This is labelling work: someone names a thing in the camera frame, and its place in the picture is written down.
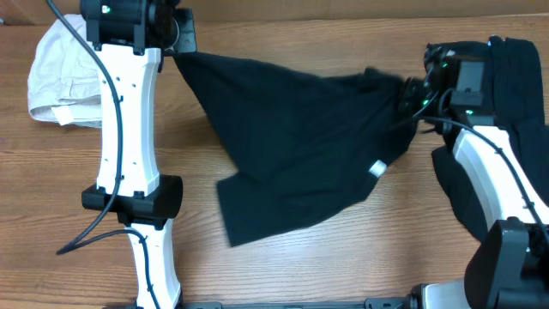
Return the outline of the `black t-shirt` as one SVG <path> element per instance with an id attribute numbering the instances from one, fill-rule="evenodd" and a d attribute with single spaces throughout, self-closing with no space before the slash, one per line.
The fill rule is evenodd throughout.
<path id="1" fill-rule="evenodd" d="M 175 63 L 237 168 L 217 184 L 233 246 L 366 200 L 415 134 L 399 125 L 404 81 L 380 70 L 320 77 L 201 52 Z"/>

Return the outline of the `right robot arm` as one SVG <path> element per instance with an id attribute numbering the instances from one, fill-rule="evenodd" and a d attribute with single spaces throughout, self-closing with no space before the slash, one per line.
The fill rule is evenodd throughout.
<path id="1" fill-rule="evenodd" d="M 399 110 L 444 139 L 436 175 L 480 241 L 461 279 L 420 284 L 405 308 L 548 305 L 548 129 L 539 53 L 521 39 L 428 45 Z"/>

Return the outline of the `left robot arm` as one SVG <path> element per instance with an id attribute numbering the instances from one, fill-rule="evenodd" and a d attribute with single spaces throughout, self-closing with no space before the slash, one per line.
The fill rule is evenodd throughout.
<path id="1" fill-rule="evenodd" d="M 85 209 L 116 214 L 135 259 L 135 308 L 180 308 L 172 226 L 183 180 L 160 173 L 154 153 L 154 98 L 165 57 L 196 52 L 191 9 L 175 1 L 81 2 L 86 37 L 103 64 L 98 73 L 102 150 Z"/>

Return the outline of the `black clothes pile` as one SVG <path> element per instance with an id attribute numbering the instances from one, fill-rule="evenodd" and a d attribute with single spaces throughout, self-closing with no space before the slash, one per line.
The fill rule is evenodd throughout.
<path id="1" fill-rule="evenodd" d="M 543 202 L 548 203 L 548 126 L 540 56 L 535 45 L 524 39 L 492 36 L 486 43 L 461 41 L 440 46 L 488 60 L 482 86 L 484 104 L 493 108 L 510 136 L 522 170 Z M 465 170 L 446 146 L 433 150 L 431 157 L 456 219 L 478 241 L 483 241 L 489 227 Z"/>

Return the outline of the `folded beige shorts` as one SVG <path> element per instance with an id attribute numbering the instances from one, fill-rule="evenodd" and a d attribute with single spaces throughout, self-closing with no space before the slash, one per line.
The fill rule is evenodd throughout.
<path id="1" fill-rule="evenodd" d="M 61 21 L 36 47 L 27 79 L 32 119 L 99 128 L 102 120 L 99 68 Z"/>

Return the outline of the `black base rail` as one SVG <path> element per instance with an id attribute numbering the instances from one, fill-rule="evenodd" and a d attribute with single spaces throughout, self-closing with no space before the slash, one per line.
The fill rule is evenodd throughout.
<path id="1" fill-rule="evenodd" d="M 256 303 L 222 304 L 220 302 L 179 302 L 176 309 L 407 309 L 417 308 L 416 300 L 408 297 L 367 298 L 361 302 L 300 302 L 300 303 Z"/>

